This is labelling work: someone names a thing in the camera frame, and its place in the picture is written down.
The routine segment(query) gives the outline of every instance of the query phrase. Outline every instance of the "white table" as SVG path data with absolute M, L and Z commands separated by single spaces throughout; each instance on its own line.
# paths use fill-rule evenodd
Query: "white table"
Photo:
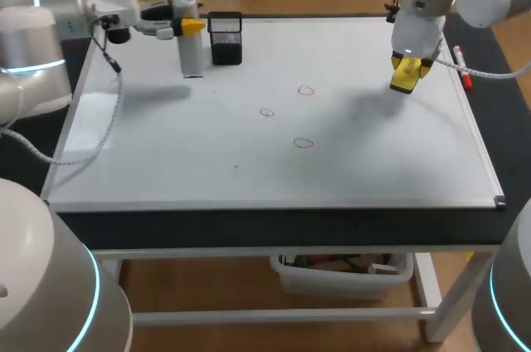
M 380 17 L 255 19 L 245 20 L 243 30 L 242 65 L 210 66 L 206 49 L 205 76 L 195 80 L 179 75 L 175 42 L 134 34 L 128 44 L 111 46 L 125 86 L 114 133 L 92 164 L 53 168 L 42 197 L 59 213 L 495 209 L 503 192 L 458 75 L 435 64 L 412 95 L 390 90 L 392 27 Z M 443 56 L 451 60 L 446 45 Z M 56 158 L 87 154 L 104 132 L 115 100 L 110 76 L 92 46 Z M 298 146 L 297 139 L 306 142 Z M 134 321 L 432 320 L 428 340 L 439 342 L 466 311 L 492 248 L 474 256 L 443 301 L 426 251 L 433 248 L 228 247 L 95 255 L 114 260 L 106 265 L 116 273 L 121 259 L 417 252 L 420 308 L 143 313 Z

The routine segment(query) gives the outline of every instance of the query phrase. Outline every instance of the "mesh pen holder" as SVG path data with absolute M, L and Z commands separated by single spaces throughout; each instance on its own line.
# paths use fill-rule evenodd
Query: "mesh pen holder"
M 216 66 L 241 64 L 241 13 L 210 12 L 207 18 L 212 64 Z

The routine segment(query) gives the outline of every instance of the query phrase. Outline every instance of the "storage bin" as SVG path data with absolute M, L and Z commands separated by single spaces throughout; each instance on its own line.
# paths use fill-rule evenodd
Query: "storage bin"
M 337 296 L 361 300 L 381 300 L 396 285 L 408 282 L 413 275 L 412 254 L 392 254 L 389 265 L 396 275 L 318 271 L 286 266 L 284 256 L 270 257 L 270 264 L 280 275 L 282 289 L 289 294 Z

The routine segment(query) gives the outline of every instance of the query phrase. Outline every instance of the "red marker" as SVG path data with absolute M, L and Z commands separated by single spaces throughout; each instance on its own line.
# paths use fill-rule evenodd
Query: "red marker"
M 463 57 L 463 52 L 459 46 L 454 47 L 453 49 L 455 59 L 457 60 L 457 65 L 461 67 L 466 67 L 465 58 Z M 465 90 L 472 90 L 472 79 L 468 72 L 461 72 L 461 82 L 463 82 L 463 88 Z

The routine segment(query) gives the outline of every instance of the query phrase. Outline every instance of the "whiteboard surface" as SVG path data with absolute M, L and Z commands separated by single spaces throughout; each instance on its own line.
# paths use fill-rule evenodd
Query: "whiteboard surface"
M 412 95 L 389 89 L 380 17 L 246 19 L 240 66 L 212 66 L 204 32 L 205 76 L 188 80 L 175 41 L 132 33 L 110 45 L 124 99 L 107 145 L 48 174 L 59 212 L 493 208 L 501 194 L 455 71 L 435 63 Z M 56 158 L 96 146 L 113 79 L 92 44 Z

